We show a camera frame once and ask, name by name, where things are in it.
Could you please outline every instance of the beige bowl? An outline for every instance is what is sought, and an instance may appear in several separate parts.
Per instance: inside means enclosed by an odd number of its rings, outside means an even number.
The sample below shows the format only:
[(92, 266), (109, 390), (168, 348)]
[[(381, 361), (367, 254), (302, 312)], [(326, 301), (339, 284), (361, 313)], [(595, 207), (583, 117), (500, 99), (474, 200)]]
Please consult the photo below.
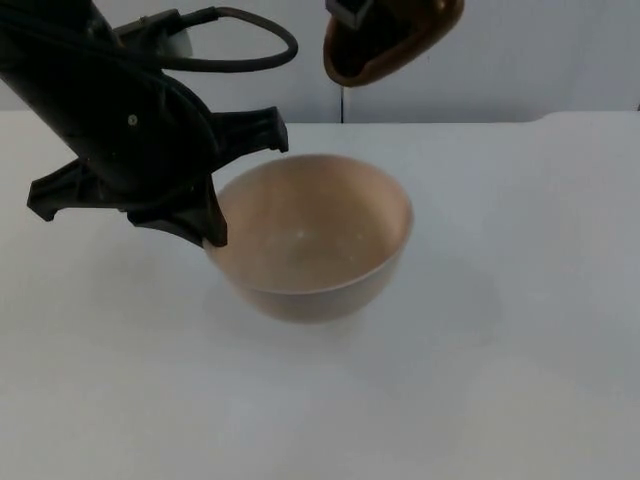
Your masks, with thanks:
[(393, 178), (344, 157), (268, 163), (218, 196), (229, 246), (205, 248), (240, 294), (283, 320), (322, 322), (356, 312), (391, 279), (413, 224)]

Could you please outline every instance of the brown object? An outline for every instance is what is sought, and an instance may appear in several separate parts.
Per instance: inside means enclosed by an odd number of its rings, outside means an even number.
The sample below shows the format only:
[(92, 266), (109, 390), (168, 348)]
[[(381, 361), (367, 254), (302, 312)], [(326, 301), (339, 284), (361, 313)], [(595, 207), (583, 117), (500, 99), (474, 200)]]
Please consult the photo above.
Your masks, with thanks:
[(330, 155), (279, 160), (219, 194), (229, 246), (206, 245), (250, 303), (321, 322), (364, 307), (390, 280), (413, 224), (407, 194), (365, 163)]
[(439, 42), (463, 10), (464, 0), (377, 0), (357, 31), (332, 18), (324, 42), (327, 74), (345, 87), (380, 80)]

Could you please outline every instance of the white table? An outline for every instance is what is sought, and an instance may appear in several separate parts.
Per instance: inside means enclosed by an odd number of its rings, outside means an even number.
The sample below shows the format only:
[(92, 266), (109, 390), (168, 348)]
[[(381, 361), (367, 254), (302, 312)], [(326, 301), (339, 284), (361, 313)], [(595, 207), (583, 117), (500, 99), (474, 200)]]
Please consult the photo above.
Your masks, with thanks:
[(415, 203), (396, 280), (343, 322), (264, 318), (117, 213), (41, 222), (29, 184), (73, 156), (0, 115), (1, 479), (639, 478), (639, 116), (290, 133)]

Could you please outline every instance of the bowl rim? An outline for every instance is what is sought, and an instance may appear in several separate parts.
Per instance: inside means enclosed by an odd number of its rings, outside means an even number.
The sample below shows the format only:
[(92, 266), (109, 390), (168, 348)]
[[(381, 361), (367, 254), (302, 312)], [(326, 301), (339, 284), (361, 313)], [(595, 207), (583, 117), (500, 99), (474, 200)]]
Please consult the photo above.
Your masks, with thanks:
[(215, 255), (213, 254), (213, 252), (215, 252), (217, 250), (216, 247), (214, 247), (206, 238), (203, 240), (203, 248), (205, 250), (205, 252), (207, 253), (207, 256), (209, 257), (209, 259), (211, 260), (211, 262), (218, 268), (218, 270), (222, 273), (222, 275), (229, 281), (231, 282), (235, 287), (243, 289), (243, 290), (248, 290), (251, 292), (255, 292), (255, 293), (260, 293), (260, 294), (266, 294), (266, 295), (282, 295), (282, 296), (296, 296), (296, 297), (304, 297), (304, 296), (311, 296), (311, 295), (318, 295), (318, 294), (323, 294), (323, 293), (331, 293), (331, 292), (335, 292), (337, 290), (342, 290), (345, 288), (348, 288), (350, 286), (353, 286), (357, 283), (361, 283), (365, 280), (367, 280), (368, 278), (371, 278), (372, 276), (374, 276), (376, 273), (384, 270), (388, 265), (394, 263), (395, 261), (397, 261), (399, 259), (399, 257), (402, 255), (402, 253), (404, 252), (404, 250), (406, 249), (409, 240), (411, 239), (411, 234), (413, 233), (414, 230), (414, 226), (415, 226), (415, 211), (414, 211), (414, 207), (413, 207), (413, 202), (411, 201), (411, 197), (409, 196), (409, 193), (407, 192), (407, 190), (405, 189), (405, 187), (395, 178), (393, 177), (391, 174), (389, 174), (388, 172), (386, 172), (384, 169), (376, 166), (376, 165), (372, 165), (370, 163), (367, 163), (363, 160), (359, 160), (353, 157), (348, 157), (345, 155), (339, 155), (339, 154), (334, 154), (334, 153), (310, 153), (310, 154), (302, 154), (302, 155), (290, 155), (290, 156), (285, 156), (279, 159), (275, 159), (275, 160), (271, 160), (265, 163), (262, 163), (260, 165), (254, 166), (253, 168), (249, 168), (248, 170), (238, 174), (236, 177), (234, 177), (233, 179), (231, 179), (227, 185), (225, 185), (222, 189), (222, 192), (224, 192), (224, 190), (226, 190), (228, 187), (230, 187), (233, 183), (235, 183), (236, 181), (239, 181), (244, 175), (255, 172), (258, 169), (261, 168), (265, 168), (267, 166), (270, 165), (274, 165), (276, 163), (287, 163), (289, 161), (293, 161), (296, 159), (301, 159), (301, 158), (317, 158), (317, 157), (332, 157), (332, 158), (336, 158), (342, 161), (347, 161), (349, 163), (355, 163), (358, 164), (360, 166), (363, 167), (367, 167), (370, 168), (372, 170), (375, 170), (377, 173), (383, 175), (384, 177), (387, 178), (387, 180), (389, 180), (392, 184), (395, 184), (399, 190), (402, 192), (405, 200), (406, 200), (406, 204), (407, 204), (407, 208), (408, 208), (408, 214), (409, 214), (409, 218), (407, 220), (407, 229), (406, 229), (406, 233), (402, 239), (402, 241), (399, 243), (398, 247), (395, 249), (394, 253), (392, 255), (390, 255), (385, 261), (383, 261), (381, 264), (379, 264), (378, 266), (376, 266), (375, 268), (369, 270), (368, 272), (360, 275), (359, 277), (356, 277), (354, 279), (351, 279), (349, 281), (343, 282), (341, 284), (335, 285), (335, 286), (331, 286), (331, 287), (324, 287), (324, 288), (319, 288), (319, 289), (314, 289), (314, 290), (306, 290), (306, 291), (296, 291), (296, 290), (279, 290), (279, 289), (265, 289), (265, 288), (258, 288), (256, 286), (251, 286), (250, 284), (247, 284), (247, 282), (244, 281), (240, 281), (237, 278), (235, 278), (233, 275), (227, 273), (226, 271), (224, 271), (221, 267), (220, 264), (216, 261), (215, 259)]

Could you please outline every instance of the ceramic bowl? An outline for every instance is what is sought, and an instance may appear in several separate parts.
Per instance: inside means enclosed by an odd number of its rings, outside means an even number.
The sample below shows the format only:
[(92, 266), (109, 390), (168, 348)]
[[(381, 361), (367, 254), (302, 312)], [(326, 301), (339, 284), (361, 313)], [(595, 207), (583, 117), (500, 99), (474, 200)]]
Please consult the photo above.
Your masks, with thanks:
[(366, 163), (289, 157), (239, 176), (218, 195), (229, 245), (205, 249), (249, 303), (297, 322), (340, 318), (391, 280), (413, 210), (400, 184)]

